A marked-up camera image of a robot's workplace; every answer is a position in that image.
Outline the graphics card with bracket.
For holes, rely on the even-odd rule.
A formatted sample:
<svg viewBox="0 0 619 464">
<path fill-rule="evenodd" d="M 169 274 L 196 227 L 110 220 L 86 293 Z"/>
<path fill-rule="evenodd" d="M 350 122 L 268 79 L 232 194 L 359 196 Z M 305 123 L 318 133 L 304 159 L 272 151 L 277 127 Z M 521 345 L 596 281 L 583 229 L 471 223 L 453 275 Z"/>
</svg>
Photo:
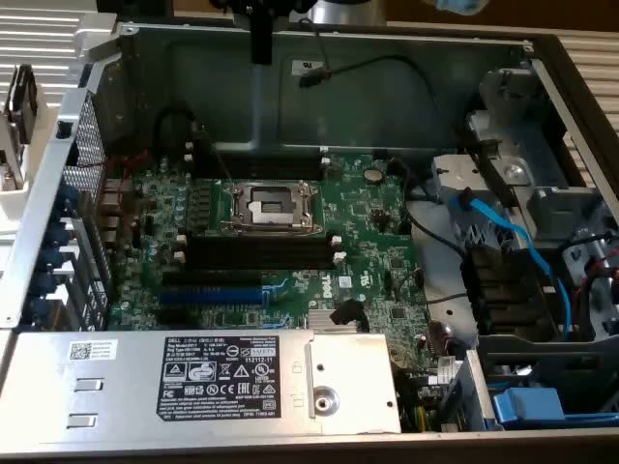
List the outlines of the graphics card with bracket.
<svg viewBox="0 0 619 464">
<path fill-rule="evenodd" d="M 32 66 L 15 67 L 4 108 L 0 110 L 0 191 L 23 188 L 23 152 L 33 137 L 38 115 L 37 94 Z"/>
</svg>

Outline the black RAM slot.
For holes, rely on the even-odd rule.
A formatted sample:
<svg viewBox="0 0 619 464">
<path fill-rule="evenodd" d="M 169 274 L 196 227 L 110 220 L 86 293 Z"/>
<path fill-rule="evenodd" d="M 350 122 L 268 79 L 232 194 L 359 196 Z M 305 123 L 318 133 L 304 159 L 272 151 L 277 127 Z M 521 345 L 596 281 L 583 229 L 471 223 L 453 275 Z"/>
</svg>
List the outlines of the black RAM slot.
<svg viewBox="0 0 619 464">
<path fill-rule="evenodd" d="M 240 170 L 300 170 L 300 169 L 320 169 L 323 171 L 323 166 L 320 163 L 308 163 L 308 162 L 234 162 L 226 163 L 229 172 Z M 216 163 L 198 163 L 193 168 L 193 174 L 199 178 L 223 178 L 224 174 L 221 172 L 218 162 Z"/>
<path fill-rule="evenodd" d="M 216 142 L 214 144 L 205 145 L 197 142 L 187 142 L 187 149 L 193 149 L 195 152 L 199 150 L 211 150 L 212 152 L 219 151 L 221 153 L 255 153 L 255 154 L 289 154 L 289 153 L 310 153 L 326 155 L 333 152 L 334 149 L 325 145 L 288 145 L 288 144 L 267 144 L 257 145 L 255 143 L 240 143 L 240 142 Z"/>
<path fill-rule="evenodd" d="M 220 261 L 220 260 L 250 260 L 250 261 L 305 261 L 310 260 L 329 260 L 333 262 L 332 253 L 293 253 L 293 252 L 247 252 L 247 253 L 233 253 L 233 252 L 202 252 L 202 251 L 185 251 L 186 264 L 188 261 L 194 260 L 207 260 L 207 261 Z"/>
<path fill-rule="evenodd" d="M 336 266 L 329 260 L 305 261 L 250 261 L 250 260 L 194 260 L 188 261 L 188 270 L 331 270 Z"/>
<path fill-rule="evenodd" d="M 247 180 L 308 180 L 321 181 L 324 178 L 323 171 L 320 169 L 300 169 L 300 170 L 240 170 L 231 171 L 232 179 Z"/>
<path fill-rule="evenodd" d="M 187 244 L 207 242 L 237 241 L 237 242 L 295 242 L 295 241 L 319 241 L 329 243 L 335 236 L 332 233 L 302 233 L 302 234 L 190 234 L 186 233 Z"/>
<path fill-rule="evenodd" d="M 277 153 L 221 153 L 221 156 L 225 163 L 234 162 L 308 162 L 308 163 L 320 163 L 320 160 L 324 158 L 324 155 L 320 152 L 277 152 Z M 197 163 L 216 163 L 217 160 L 213 155 L 204 157 L 195 156 L 194 160 Z"/>
<path fill-rule="evenodd" d="M 283 242 L 243 242 L 243 241 L 197 241 L 188 245 L 191 250 L 202 252 L 221 252 L 238 250 L 239 252 L 294 252 L 294 253 L 329 253 L 332 249 L 323 242 L 318 241 L 283 241 Z"/>
</svg>

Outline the metal port block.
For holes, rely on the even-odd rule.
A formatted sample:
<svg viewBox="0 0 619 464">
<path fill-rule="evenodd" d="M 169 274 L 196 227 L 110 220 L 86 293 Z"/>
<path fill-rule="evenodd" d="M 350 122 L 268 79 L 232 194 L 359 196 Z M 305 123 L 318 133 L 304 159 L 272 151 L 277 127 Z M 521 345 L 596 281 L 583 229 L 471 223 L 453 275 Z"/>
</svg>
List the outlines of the metal port block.
<svg viewBox="0 0 619 464">
<path fill-rule="evenodd" d="M 140 201 L 141 195 L 131 177 L 106 179 L 98 205 L 103 233 L 115 239 L 129 234 L 140 221 Z"/>
</svg>

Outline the grey metal disk bay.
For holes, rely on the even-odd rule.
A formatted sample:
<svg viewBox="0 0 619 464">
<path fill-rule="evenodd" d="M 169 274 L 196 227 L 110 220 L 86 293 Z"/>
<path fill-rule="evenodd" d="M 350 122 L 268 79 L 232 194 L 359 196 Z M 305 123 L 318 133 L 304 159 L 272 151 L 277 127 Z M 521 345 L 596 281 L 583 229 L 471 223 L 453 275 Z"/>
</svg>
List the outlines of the grey metal disk bay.
<svg viewBox="0 0 619 464">
<path fill-rule="evenodd" d="M 567 129 L 535 69 L 499 68 L 465 120 L 471 142 L 443 186 L 461 247 L 526 250 L 563 313 L 556 341 L 619 337 L 619 217 L 597 185 L 575 177 Z"/>
</svg>

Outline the green motherboard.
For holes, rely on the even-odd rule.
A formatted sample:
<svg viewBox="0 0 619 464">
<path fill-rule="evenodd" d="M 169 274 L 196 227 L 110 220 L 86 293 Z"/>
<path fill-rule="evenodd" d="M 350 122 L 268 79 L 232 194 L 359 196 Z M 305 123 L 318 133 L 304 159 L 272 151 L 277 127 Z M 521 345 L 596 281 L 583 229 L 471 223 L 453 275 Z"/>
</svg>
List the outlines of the green motherboard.
<svg viewBox="0 0 619 464">
<path fill-rule="evenodd" d="M 262 304 L 161 305 L 161 291 L 178 288 L 250 286 L 162 286 L 164 272 L 188 270 L 185 234 L 221 231 L 222 190 L 235 182 L 296 182 L 199 178 L 180 168 L 145 170 L 132 179 L 141 195 L 140 221 L 117 240 L 113 254 L 116 298 L 107 317 L 111 330 L 301 330 L 311 309 L 331 311 L 348 299 L 364 306 L 367 320 L 359 334 L 382 334 L 391 361 L 399 368 L 427 373 L 435 353 L 429 339 L 424 273 L 412 242 L 412 226 L 402 202 L 397 166 L 369 155 L 332 156 L 322 162 L 324 178 L 316 201 L 326 243 L 336 266 L 331 270 L 234 270 L 262 275 Z M 364 181 L 375 167 L 380 185 Z M 155 311 L 187 308 L 191 327 L 159 325 Z"/>
</svg>

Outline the long black expansion slot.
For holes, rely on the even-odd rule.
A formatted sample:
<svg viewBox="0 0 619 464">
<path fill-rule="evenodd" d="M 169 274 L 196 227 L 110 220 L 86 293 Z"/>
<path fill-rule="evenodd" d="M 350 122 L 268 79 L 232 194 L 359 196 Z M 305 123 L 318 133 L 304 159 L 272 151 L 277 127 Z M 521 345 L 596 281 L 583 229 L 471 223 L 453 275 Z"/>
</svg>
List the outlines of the long black expansion slot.
<svg viewBox="0 0 619 464">
<path fill-rule="evenodd" d="M 259 286 L 262 275 L 256 271 L 197 270 L 164 272 L 162 286 Z"/>
</svg>

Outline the short black expansion slot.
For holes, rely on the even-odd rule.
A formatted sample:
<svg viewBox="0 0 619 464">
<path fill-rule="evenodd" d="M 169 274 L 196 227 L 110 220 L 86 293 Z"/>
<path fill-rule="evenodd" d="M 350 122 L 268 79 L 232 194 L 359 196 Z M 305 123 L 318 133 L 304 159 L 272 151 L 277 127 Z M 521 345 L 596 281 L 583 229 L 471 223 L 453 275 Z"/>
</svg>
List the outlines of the short black expansion slot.
<svg viewBox="0 0 619 464">
<path fill-rule="evenodd" d="M 187 308 L 164 307 L 155 311 L 159 325 L 169 327 L 191 327 L 195 324 L 193 313 Z"/>
</svg>

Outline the silver power supply unit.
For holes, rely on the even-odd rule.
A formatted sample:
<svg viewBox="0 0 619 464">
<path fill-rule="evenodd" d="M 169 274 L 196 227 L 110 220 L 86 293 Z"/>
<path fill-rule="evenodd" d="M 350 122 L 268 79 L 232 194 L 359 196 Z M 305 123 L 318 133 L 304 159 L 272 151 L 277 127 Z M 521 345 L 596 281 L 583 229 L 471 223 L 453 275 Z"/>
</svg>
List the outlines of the silver power supply unit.
<svg viewBox="0 0 619 464">
<path fill-rule="evenodd" d="M 399 430 L 377 334 L 25 334 L 0 391 L 2 445 Z"/>
</svg>

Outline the blue plastic drive latch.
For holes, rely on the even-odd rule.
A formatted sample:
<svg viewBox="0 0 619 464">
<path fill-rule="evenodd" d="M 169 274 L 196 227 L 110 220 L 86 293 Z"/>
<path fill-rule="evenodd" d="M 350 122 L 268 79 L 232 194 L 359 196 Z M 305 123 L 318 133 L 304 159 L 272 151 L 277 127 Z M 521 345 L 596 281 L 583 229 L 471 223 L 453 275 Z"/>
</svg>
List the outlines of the blue plastic drive latch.
<svg viewBox="0 0 619 464">
<path fill-rule="evenodd" d="M 492 398 L 492 404 L 497 422 L 506 430 L 619 427 L 619 413 L 565 413 L 553 388 L 507 388 Z"/>
</svg>

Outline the blue card latch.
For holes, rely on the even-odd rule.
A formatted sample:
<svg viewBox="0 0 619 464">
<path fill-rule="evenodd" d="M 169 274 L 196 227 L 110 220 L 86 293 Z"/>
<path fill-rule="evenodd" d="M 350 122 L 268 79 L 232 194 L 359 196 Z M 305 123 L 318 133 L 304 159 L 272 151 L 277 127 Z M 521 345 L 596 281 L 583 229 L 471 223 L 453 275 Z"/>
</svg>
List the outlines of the blue card latch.
<svg viewBox="0 0 619 464">
<path fill-rule="evenodd" d="M 53 294 L 57 288 L 57 281 L 54 275 L 38 273 L 34 274 L 30 280 L 28 294 L 36 297 Z"/>
<path fill-rule="evenodd" d="M 47 272 L 49 270 L 59 269 L 64 262 L 64 254 L 58 248 L 42 248 L 37 257 L 35 270 L 38 272 Z"/>
<path fill-rule="evenodd" d="M 64 247 L 71 239 L 72 232 L 62 220 L 51 222 L 45 230 L 44 242 L 49 247 Z"/>
<path fill-rule="evenodd" d="M 78 208 L 80 192 L 67 184 L 61 184 L 54 200 L 54 213 L 59 217 L 73 217 Z"/>
<path fill-rule="evenodd" d="M 25 303 L 22 319 L 27 325 L 44 325 L 49 313 L 48 300 L 43 298 L 30 298 Z"/>
</svg>

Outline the silver finned heatsink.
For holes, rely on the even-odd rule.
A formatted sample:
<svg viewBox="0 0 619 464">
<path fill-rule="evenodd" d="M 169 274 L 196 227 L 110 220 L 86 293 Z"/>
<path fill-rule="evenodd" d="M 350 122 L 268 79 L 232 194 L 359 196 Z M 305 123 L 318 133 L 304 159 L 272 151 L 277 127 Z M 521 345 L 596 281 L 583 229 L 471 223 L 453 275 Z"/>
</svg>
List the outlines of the silver finned heatsink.
<svg viewBox="0 0 619 464">
<path fill-rule="evenodd" d="M 311 309 L 309 311 L 308 327 L 316 333 L 325 334 L 355 334 L 357 332 L 355 322 L 337 325 L 331 319 L 331 311 L 325 309 Z"/>
</svg>

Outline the grey metal PC case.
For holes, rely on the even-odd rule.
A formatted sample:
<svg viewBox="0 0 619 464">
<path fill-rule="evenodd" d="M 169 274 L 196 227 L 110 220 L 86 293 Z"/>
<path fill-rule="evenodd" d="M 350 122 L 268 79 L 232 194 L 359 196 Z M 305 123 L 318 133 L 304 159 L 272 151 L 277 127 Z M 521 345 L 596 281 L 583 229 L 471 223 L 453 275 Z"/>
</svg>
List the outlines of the grey metal PC case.
<svg viewBox="0 0 619 464">
<path fill-rule="evenodd" d="M 465 120 L 481 105 L 479 85 L 499 68 L 535 69 L 561 111 L 575 177 L 598 186 L 619 218 L 619 139 L 563 47 L 550 36 L 441 33 L 343 25 L 288 25 L 273 36 L 271 65 L 251 61 L 251 35 L 221 20 L 121 21 L 87 15 L 72 41 L 42 31 L 18 43 L 0 24 L 0 109 L 14 68 L 31 65 L 39 113 L 30 147 L 29 194 L 12 233 L 0 233 L 0 391 L 25 334 L 222 332 L 120 331 L 107 327 L 116 298 L 117 240 L 99 227 L 108 178 L 177 167 L 193 174 L 187 142 L 325 145 L 332 156 L 369 155 L 397 166 L 404 212 L 424 273 L 427 372 L 399 368 L 397 433 L 225 439 L 0 444 L 1 462 L 246 462 L 247 464 L 614 464 L 619 427 L 506 430 L 492 398 L 507 388 L 556 389 L 567 414 L 619 413 L 619 337 L 531 342 L 480 335 L 460 273 L 458 242 L 443 186 L 471 142 Z M 58 217 L 61 184 L 78 189 L 73 217 Z M 62 220 L 72 232 L 52 247 Z M 35 270 L 42 248 L 59 269 Z M 34 274 L 55 276 L 53 294 L 28 294 Z M 22 319 L 30 298 L 48 300 L 44 325 Z"/>
</svg>

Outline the thin socket locking lever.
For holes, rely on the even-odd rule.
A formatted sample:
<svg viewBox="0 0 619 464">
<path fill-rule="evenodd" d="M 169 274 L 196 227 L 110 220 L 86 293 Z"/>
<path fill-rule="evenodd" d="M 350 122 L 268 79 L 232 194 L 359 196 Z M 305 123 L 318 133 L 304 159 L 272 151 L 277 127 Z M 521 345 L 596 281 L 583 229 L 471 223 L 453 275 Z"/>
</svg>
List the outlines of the thin socket locking lever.
<svg viewBox="0 0 619 464">
<path fill-rule="evenodd" d="M 206 126 L 204 124 L 201 124 L 200 128 L 202 129 L 202 134 L 205 137 L 209 153 L 211 155 L 213 155 L 215 157 L 215 159 L 217 160 L 218 165 L 220 167 L 220 170 L 224 174 L 225 178 L 230 183 L 233 183 L 233 178 L 231 177 L 229 169 L 227 168 L 227 166 L 226 166 L 226 164 L 225 164 L 225 162 L 224 162 L 224 160 L 223 160 L 223 158 L 221 156 L 221 153 L 215 147 L 215 142 L 214 142 L 214 139 L 213 139 L 211 133 L 209 132 L 209 130 L 206 128 Z"/>
</svg>

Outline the metal CPU socket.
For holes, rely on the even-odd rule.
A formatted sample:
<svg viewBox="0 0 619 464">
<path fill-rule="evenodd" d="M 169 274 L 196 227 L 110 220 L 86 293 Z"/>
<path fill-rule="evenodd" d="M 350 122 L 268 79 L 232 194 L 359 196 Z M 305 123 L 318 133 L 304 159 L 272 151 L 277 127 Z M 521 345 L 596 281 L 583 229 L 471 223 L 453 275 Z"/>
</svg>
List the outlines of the metal CPU socket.
<svg viewBox="0 0 619 464">
<path fill-rule="evenodd" d="M 257 237 L 320 235 L 319 199 L 319 188 L 304 180 L 235 182 L 222 190 L 220 230 Z"/>
</svg>

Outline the blue expansion slot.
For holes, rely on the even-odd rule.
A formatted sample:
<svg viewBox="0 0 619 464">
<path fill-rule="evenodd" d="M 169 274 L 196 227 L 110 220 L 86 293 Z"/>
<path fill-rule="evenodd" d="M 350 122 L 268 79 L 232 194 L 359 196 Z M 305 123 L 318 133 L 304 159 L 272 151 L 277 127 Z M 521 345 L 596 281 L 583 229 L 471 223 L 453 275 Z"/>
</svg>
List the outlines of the blue expansion slot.
<svg viewBox="0 0 619 464">
<path fill-rule="evenodd" d="M 204 287 L 178 288 L 161 291 L 161 305 L 261 305 L 262 288 Z"/>
</svg>

